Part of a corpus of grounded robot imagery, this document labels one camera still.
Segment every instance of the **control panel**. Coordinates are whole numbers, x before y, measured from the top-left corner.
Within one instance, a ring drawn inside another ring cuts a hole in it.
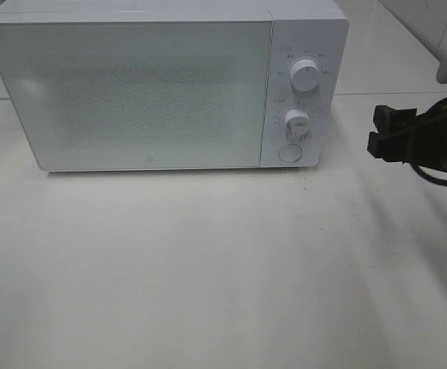
[[[318,164],[347,31],[345,19],[273,22],[262,167]]]

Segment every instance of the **microwave door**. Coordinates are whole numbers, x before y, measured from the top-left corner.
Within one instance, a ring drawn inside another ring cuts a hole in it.
[[[4,24],[0,72],[44,170],[258,167],[270,37],[270,21]]]

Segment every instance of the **microwave window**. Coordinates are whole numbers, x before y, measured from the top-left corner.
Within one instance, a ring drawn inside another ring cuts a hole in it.
[[[46,170],[259,166],[269,22],[0,25]]]

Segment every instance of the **black cable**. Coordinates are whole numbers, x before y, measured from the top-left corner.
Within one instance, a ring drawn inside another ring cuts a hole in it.
[[[415,171],[415,173],[417,175],[419,175],[420,177],[422,177],[423,179],[425,179],[426,181],[433,183],[434,185],[439,185],[439,186],[444,186],[447,187],[447,180],[446,179],[441,179],[441,178],[437,178],[434,177],[432,175],[429,175],[426,171],[424,171],[420,165],[418,164],[418,159],[415,156],[415,140],[419,137],[419,132],[421,131],[421,128],[426,128],[428,125],[436,123],[437,121],[440,121],[442,117],[437,116],[437,117],[432,117],[427,119],[426,121],[420,123],[420,126],[418,126],[417,128],[415,128],[413,130],[413,132],[411,133],[411,135],[409,136],[409,140],[408,140],[408,146],[406,148],[407,151],[407,157],[409,160],[409,164],[411,165],[411,168],[413,168],[413,171]]]

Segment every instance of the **white knob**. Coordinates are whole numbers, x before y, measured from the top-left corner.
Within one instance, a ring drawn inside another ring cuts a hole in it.
[[[319,84],[321,68],[311,59],[297,61],[290,68],[290,80],[295,90],[310,91]]]
[[[291,138],[302,138],[307,135],[310,125],[310,118],[305,110],[293,109],[285,114],[285,130]]]

